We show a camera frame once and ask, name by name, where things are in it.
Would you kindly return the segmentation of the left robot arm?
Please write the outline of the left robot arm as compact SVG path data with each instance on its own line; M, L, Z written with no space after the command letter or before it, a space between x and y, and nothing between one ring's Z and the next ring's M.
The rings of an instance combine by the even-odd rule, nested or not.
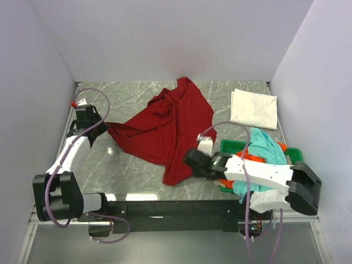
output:
M41 222L71 220L90 213L97 221L110 214L106 195L102 192L83 194L75 173L91 150L94 141L108 130L96 107L82 104L75 107L64 148L54 165L32 181L37 217Z

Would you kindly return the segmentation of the red t shirt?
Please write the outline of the red t shirt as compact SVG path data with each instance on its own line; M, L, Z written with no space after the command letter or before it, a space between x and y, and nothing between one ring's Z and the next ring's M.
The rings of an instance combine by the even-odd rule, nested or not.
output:
M197 147L197 136L212 125L213 115L199 88L182 77L127 122L109 122L108 133L124 152L164 165L163 183L173 186L191 176L183 157Z

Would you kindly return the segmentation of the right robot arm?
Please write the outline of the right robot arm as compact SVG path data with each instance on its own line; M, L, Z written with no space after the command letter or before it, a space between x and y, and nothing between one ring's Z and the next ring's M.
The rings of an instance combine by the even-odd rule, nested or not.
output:
M288 208L303 215L318 214L322 181L304 162L274 165L222 152L209 156L195 148L186 152L183 161L195 177L244 181L268 187L267 191L249 191L248 202L241 206L242 215L247 219L269 210Z

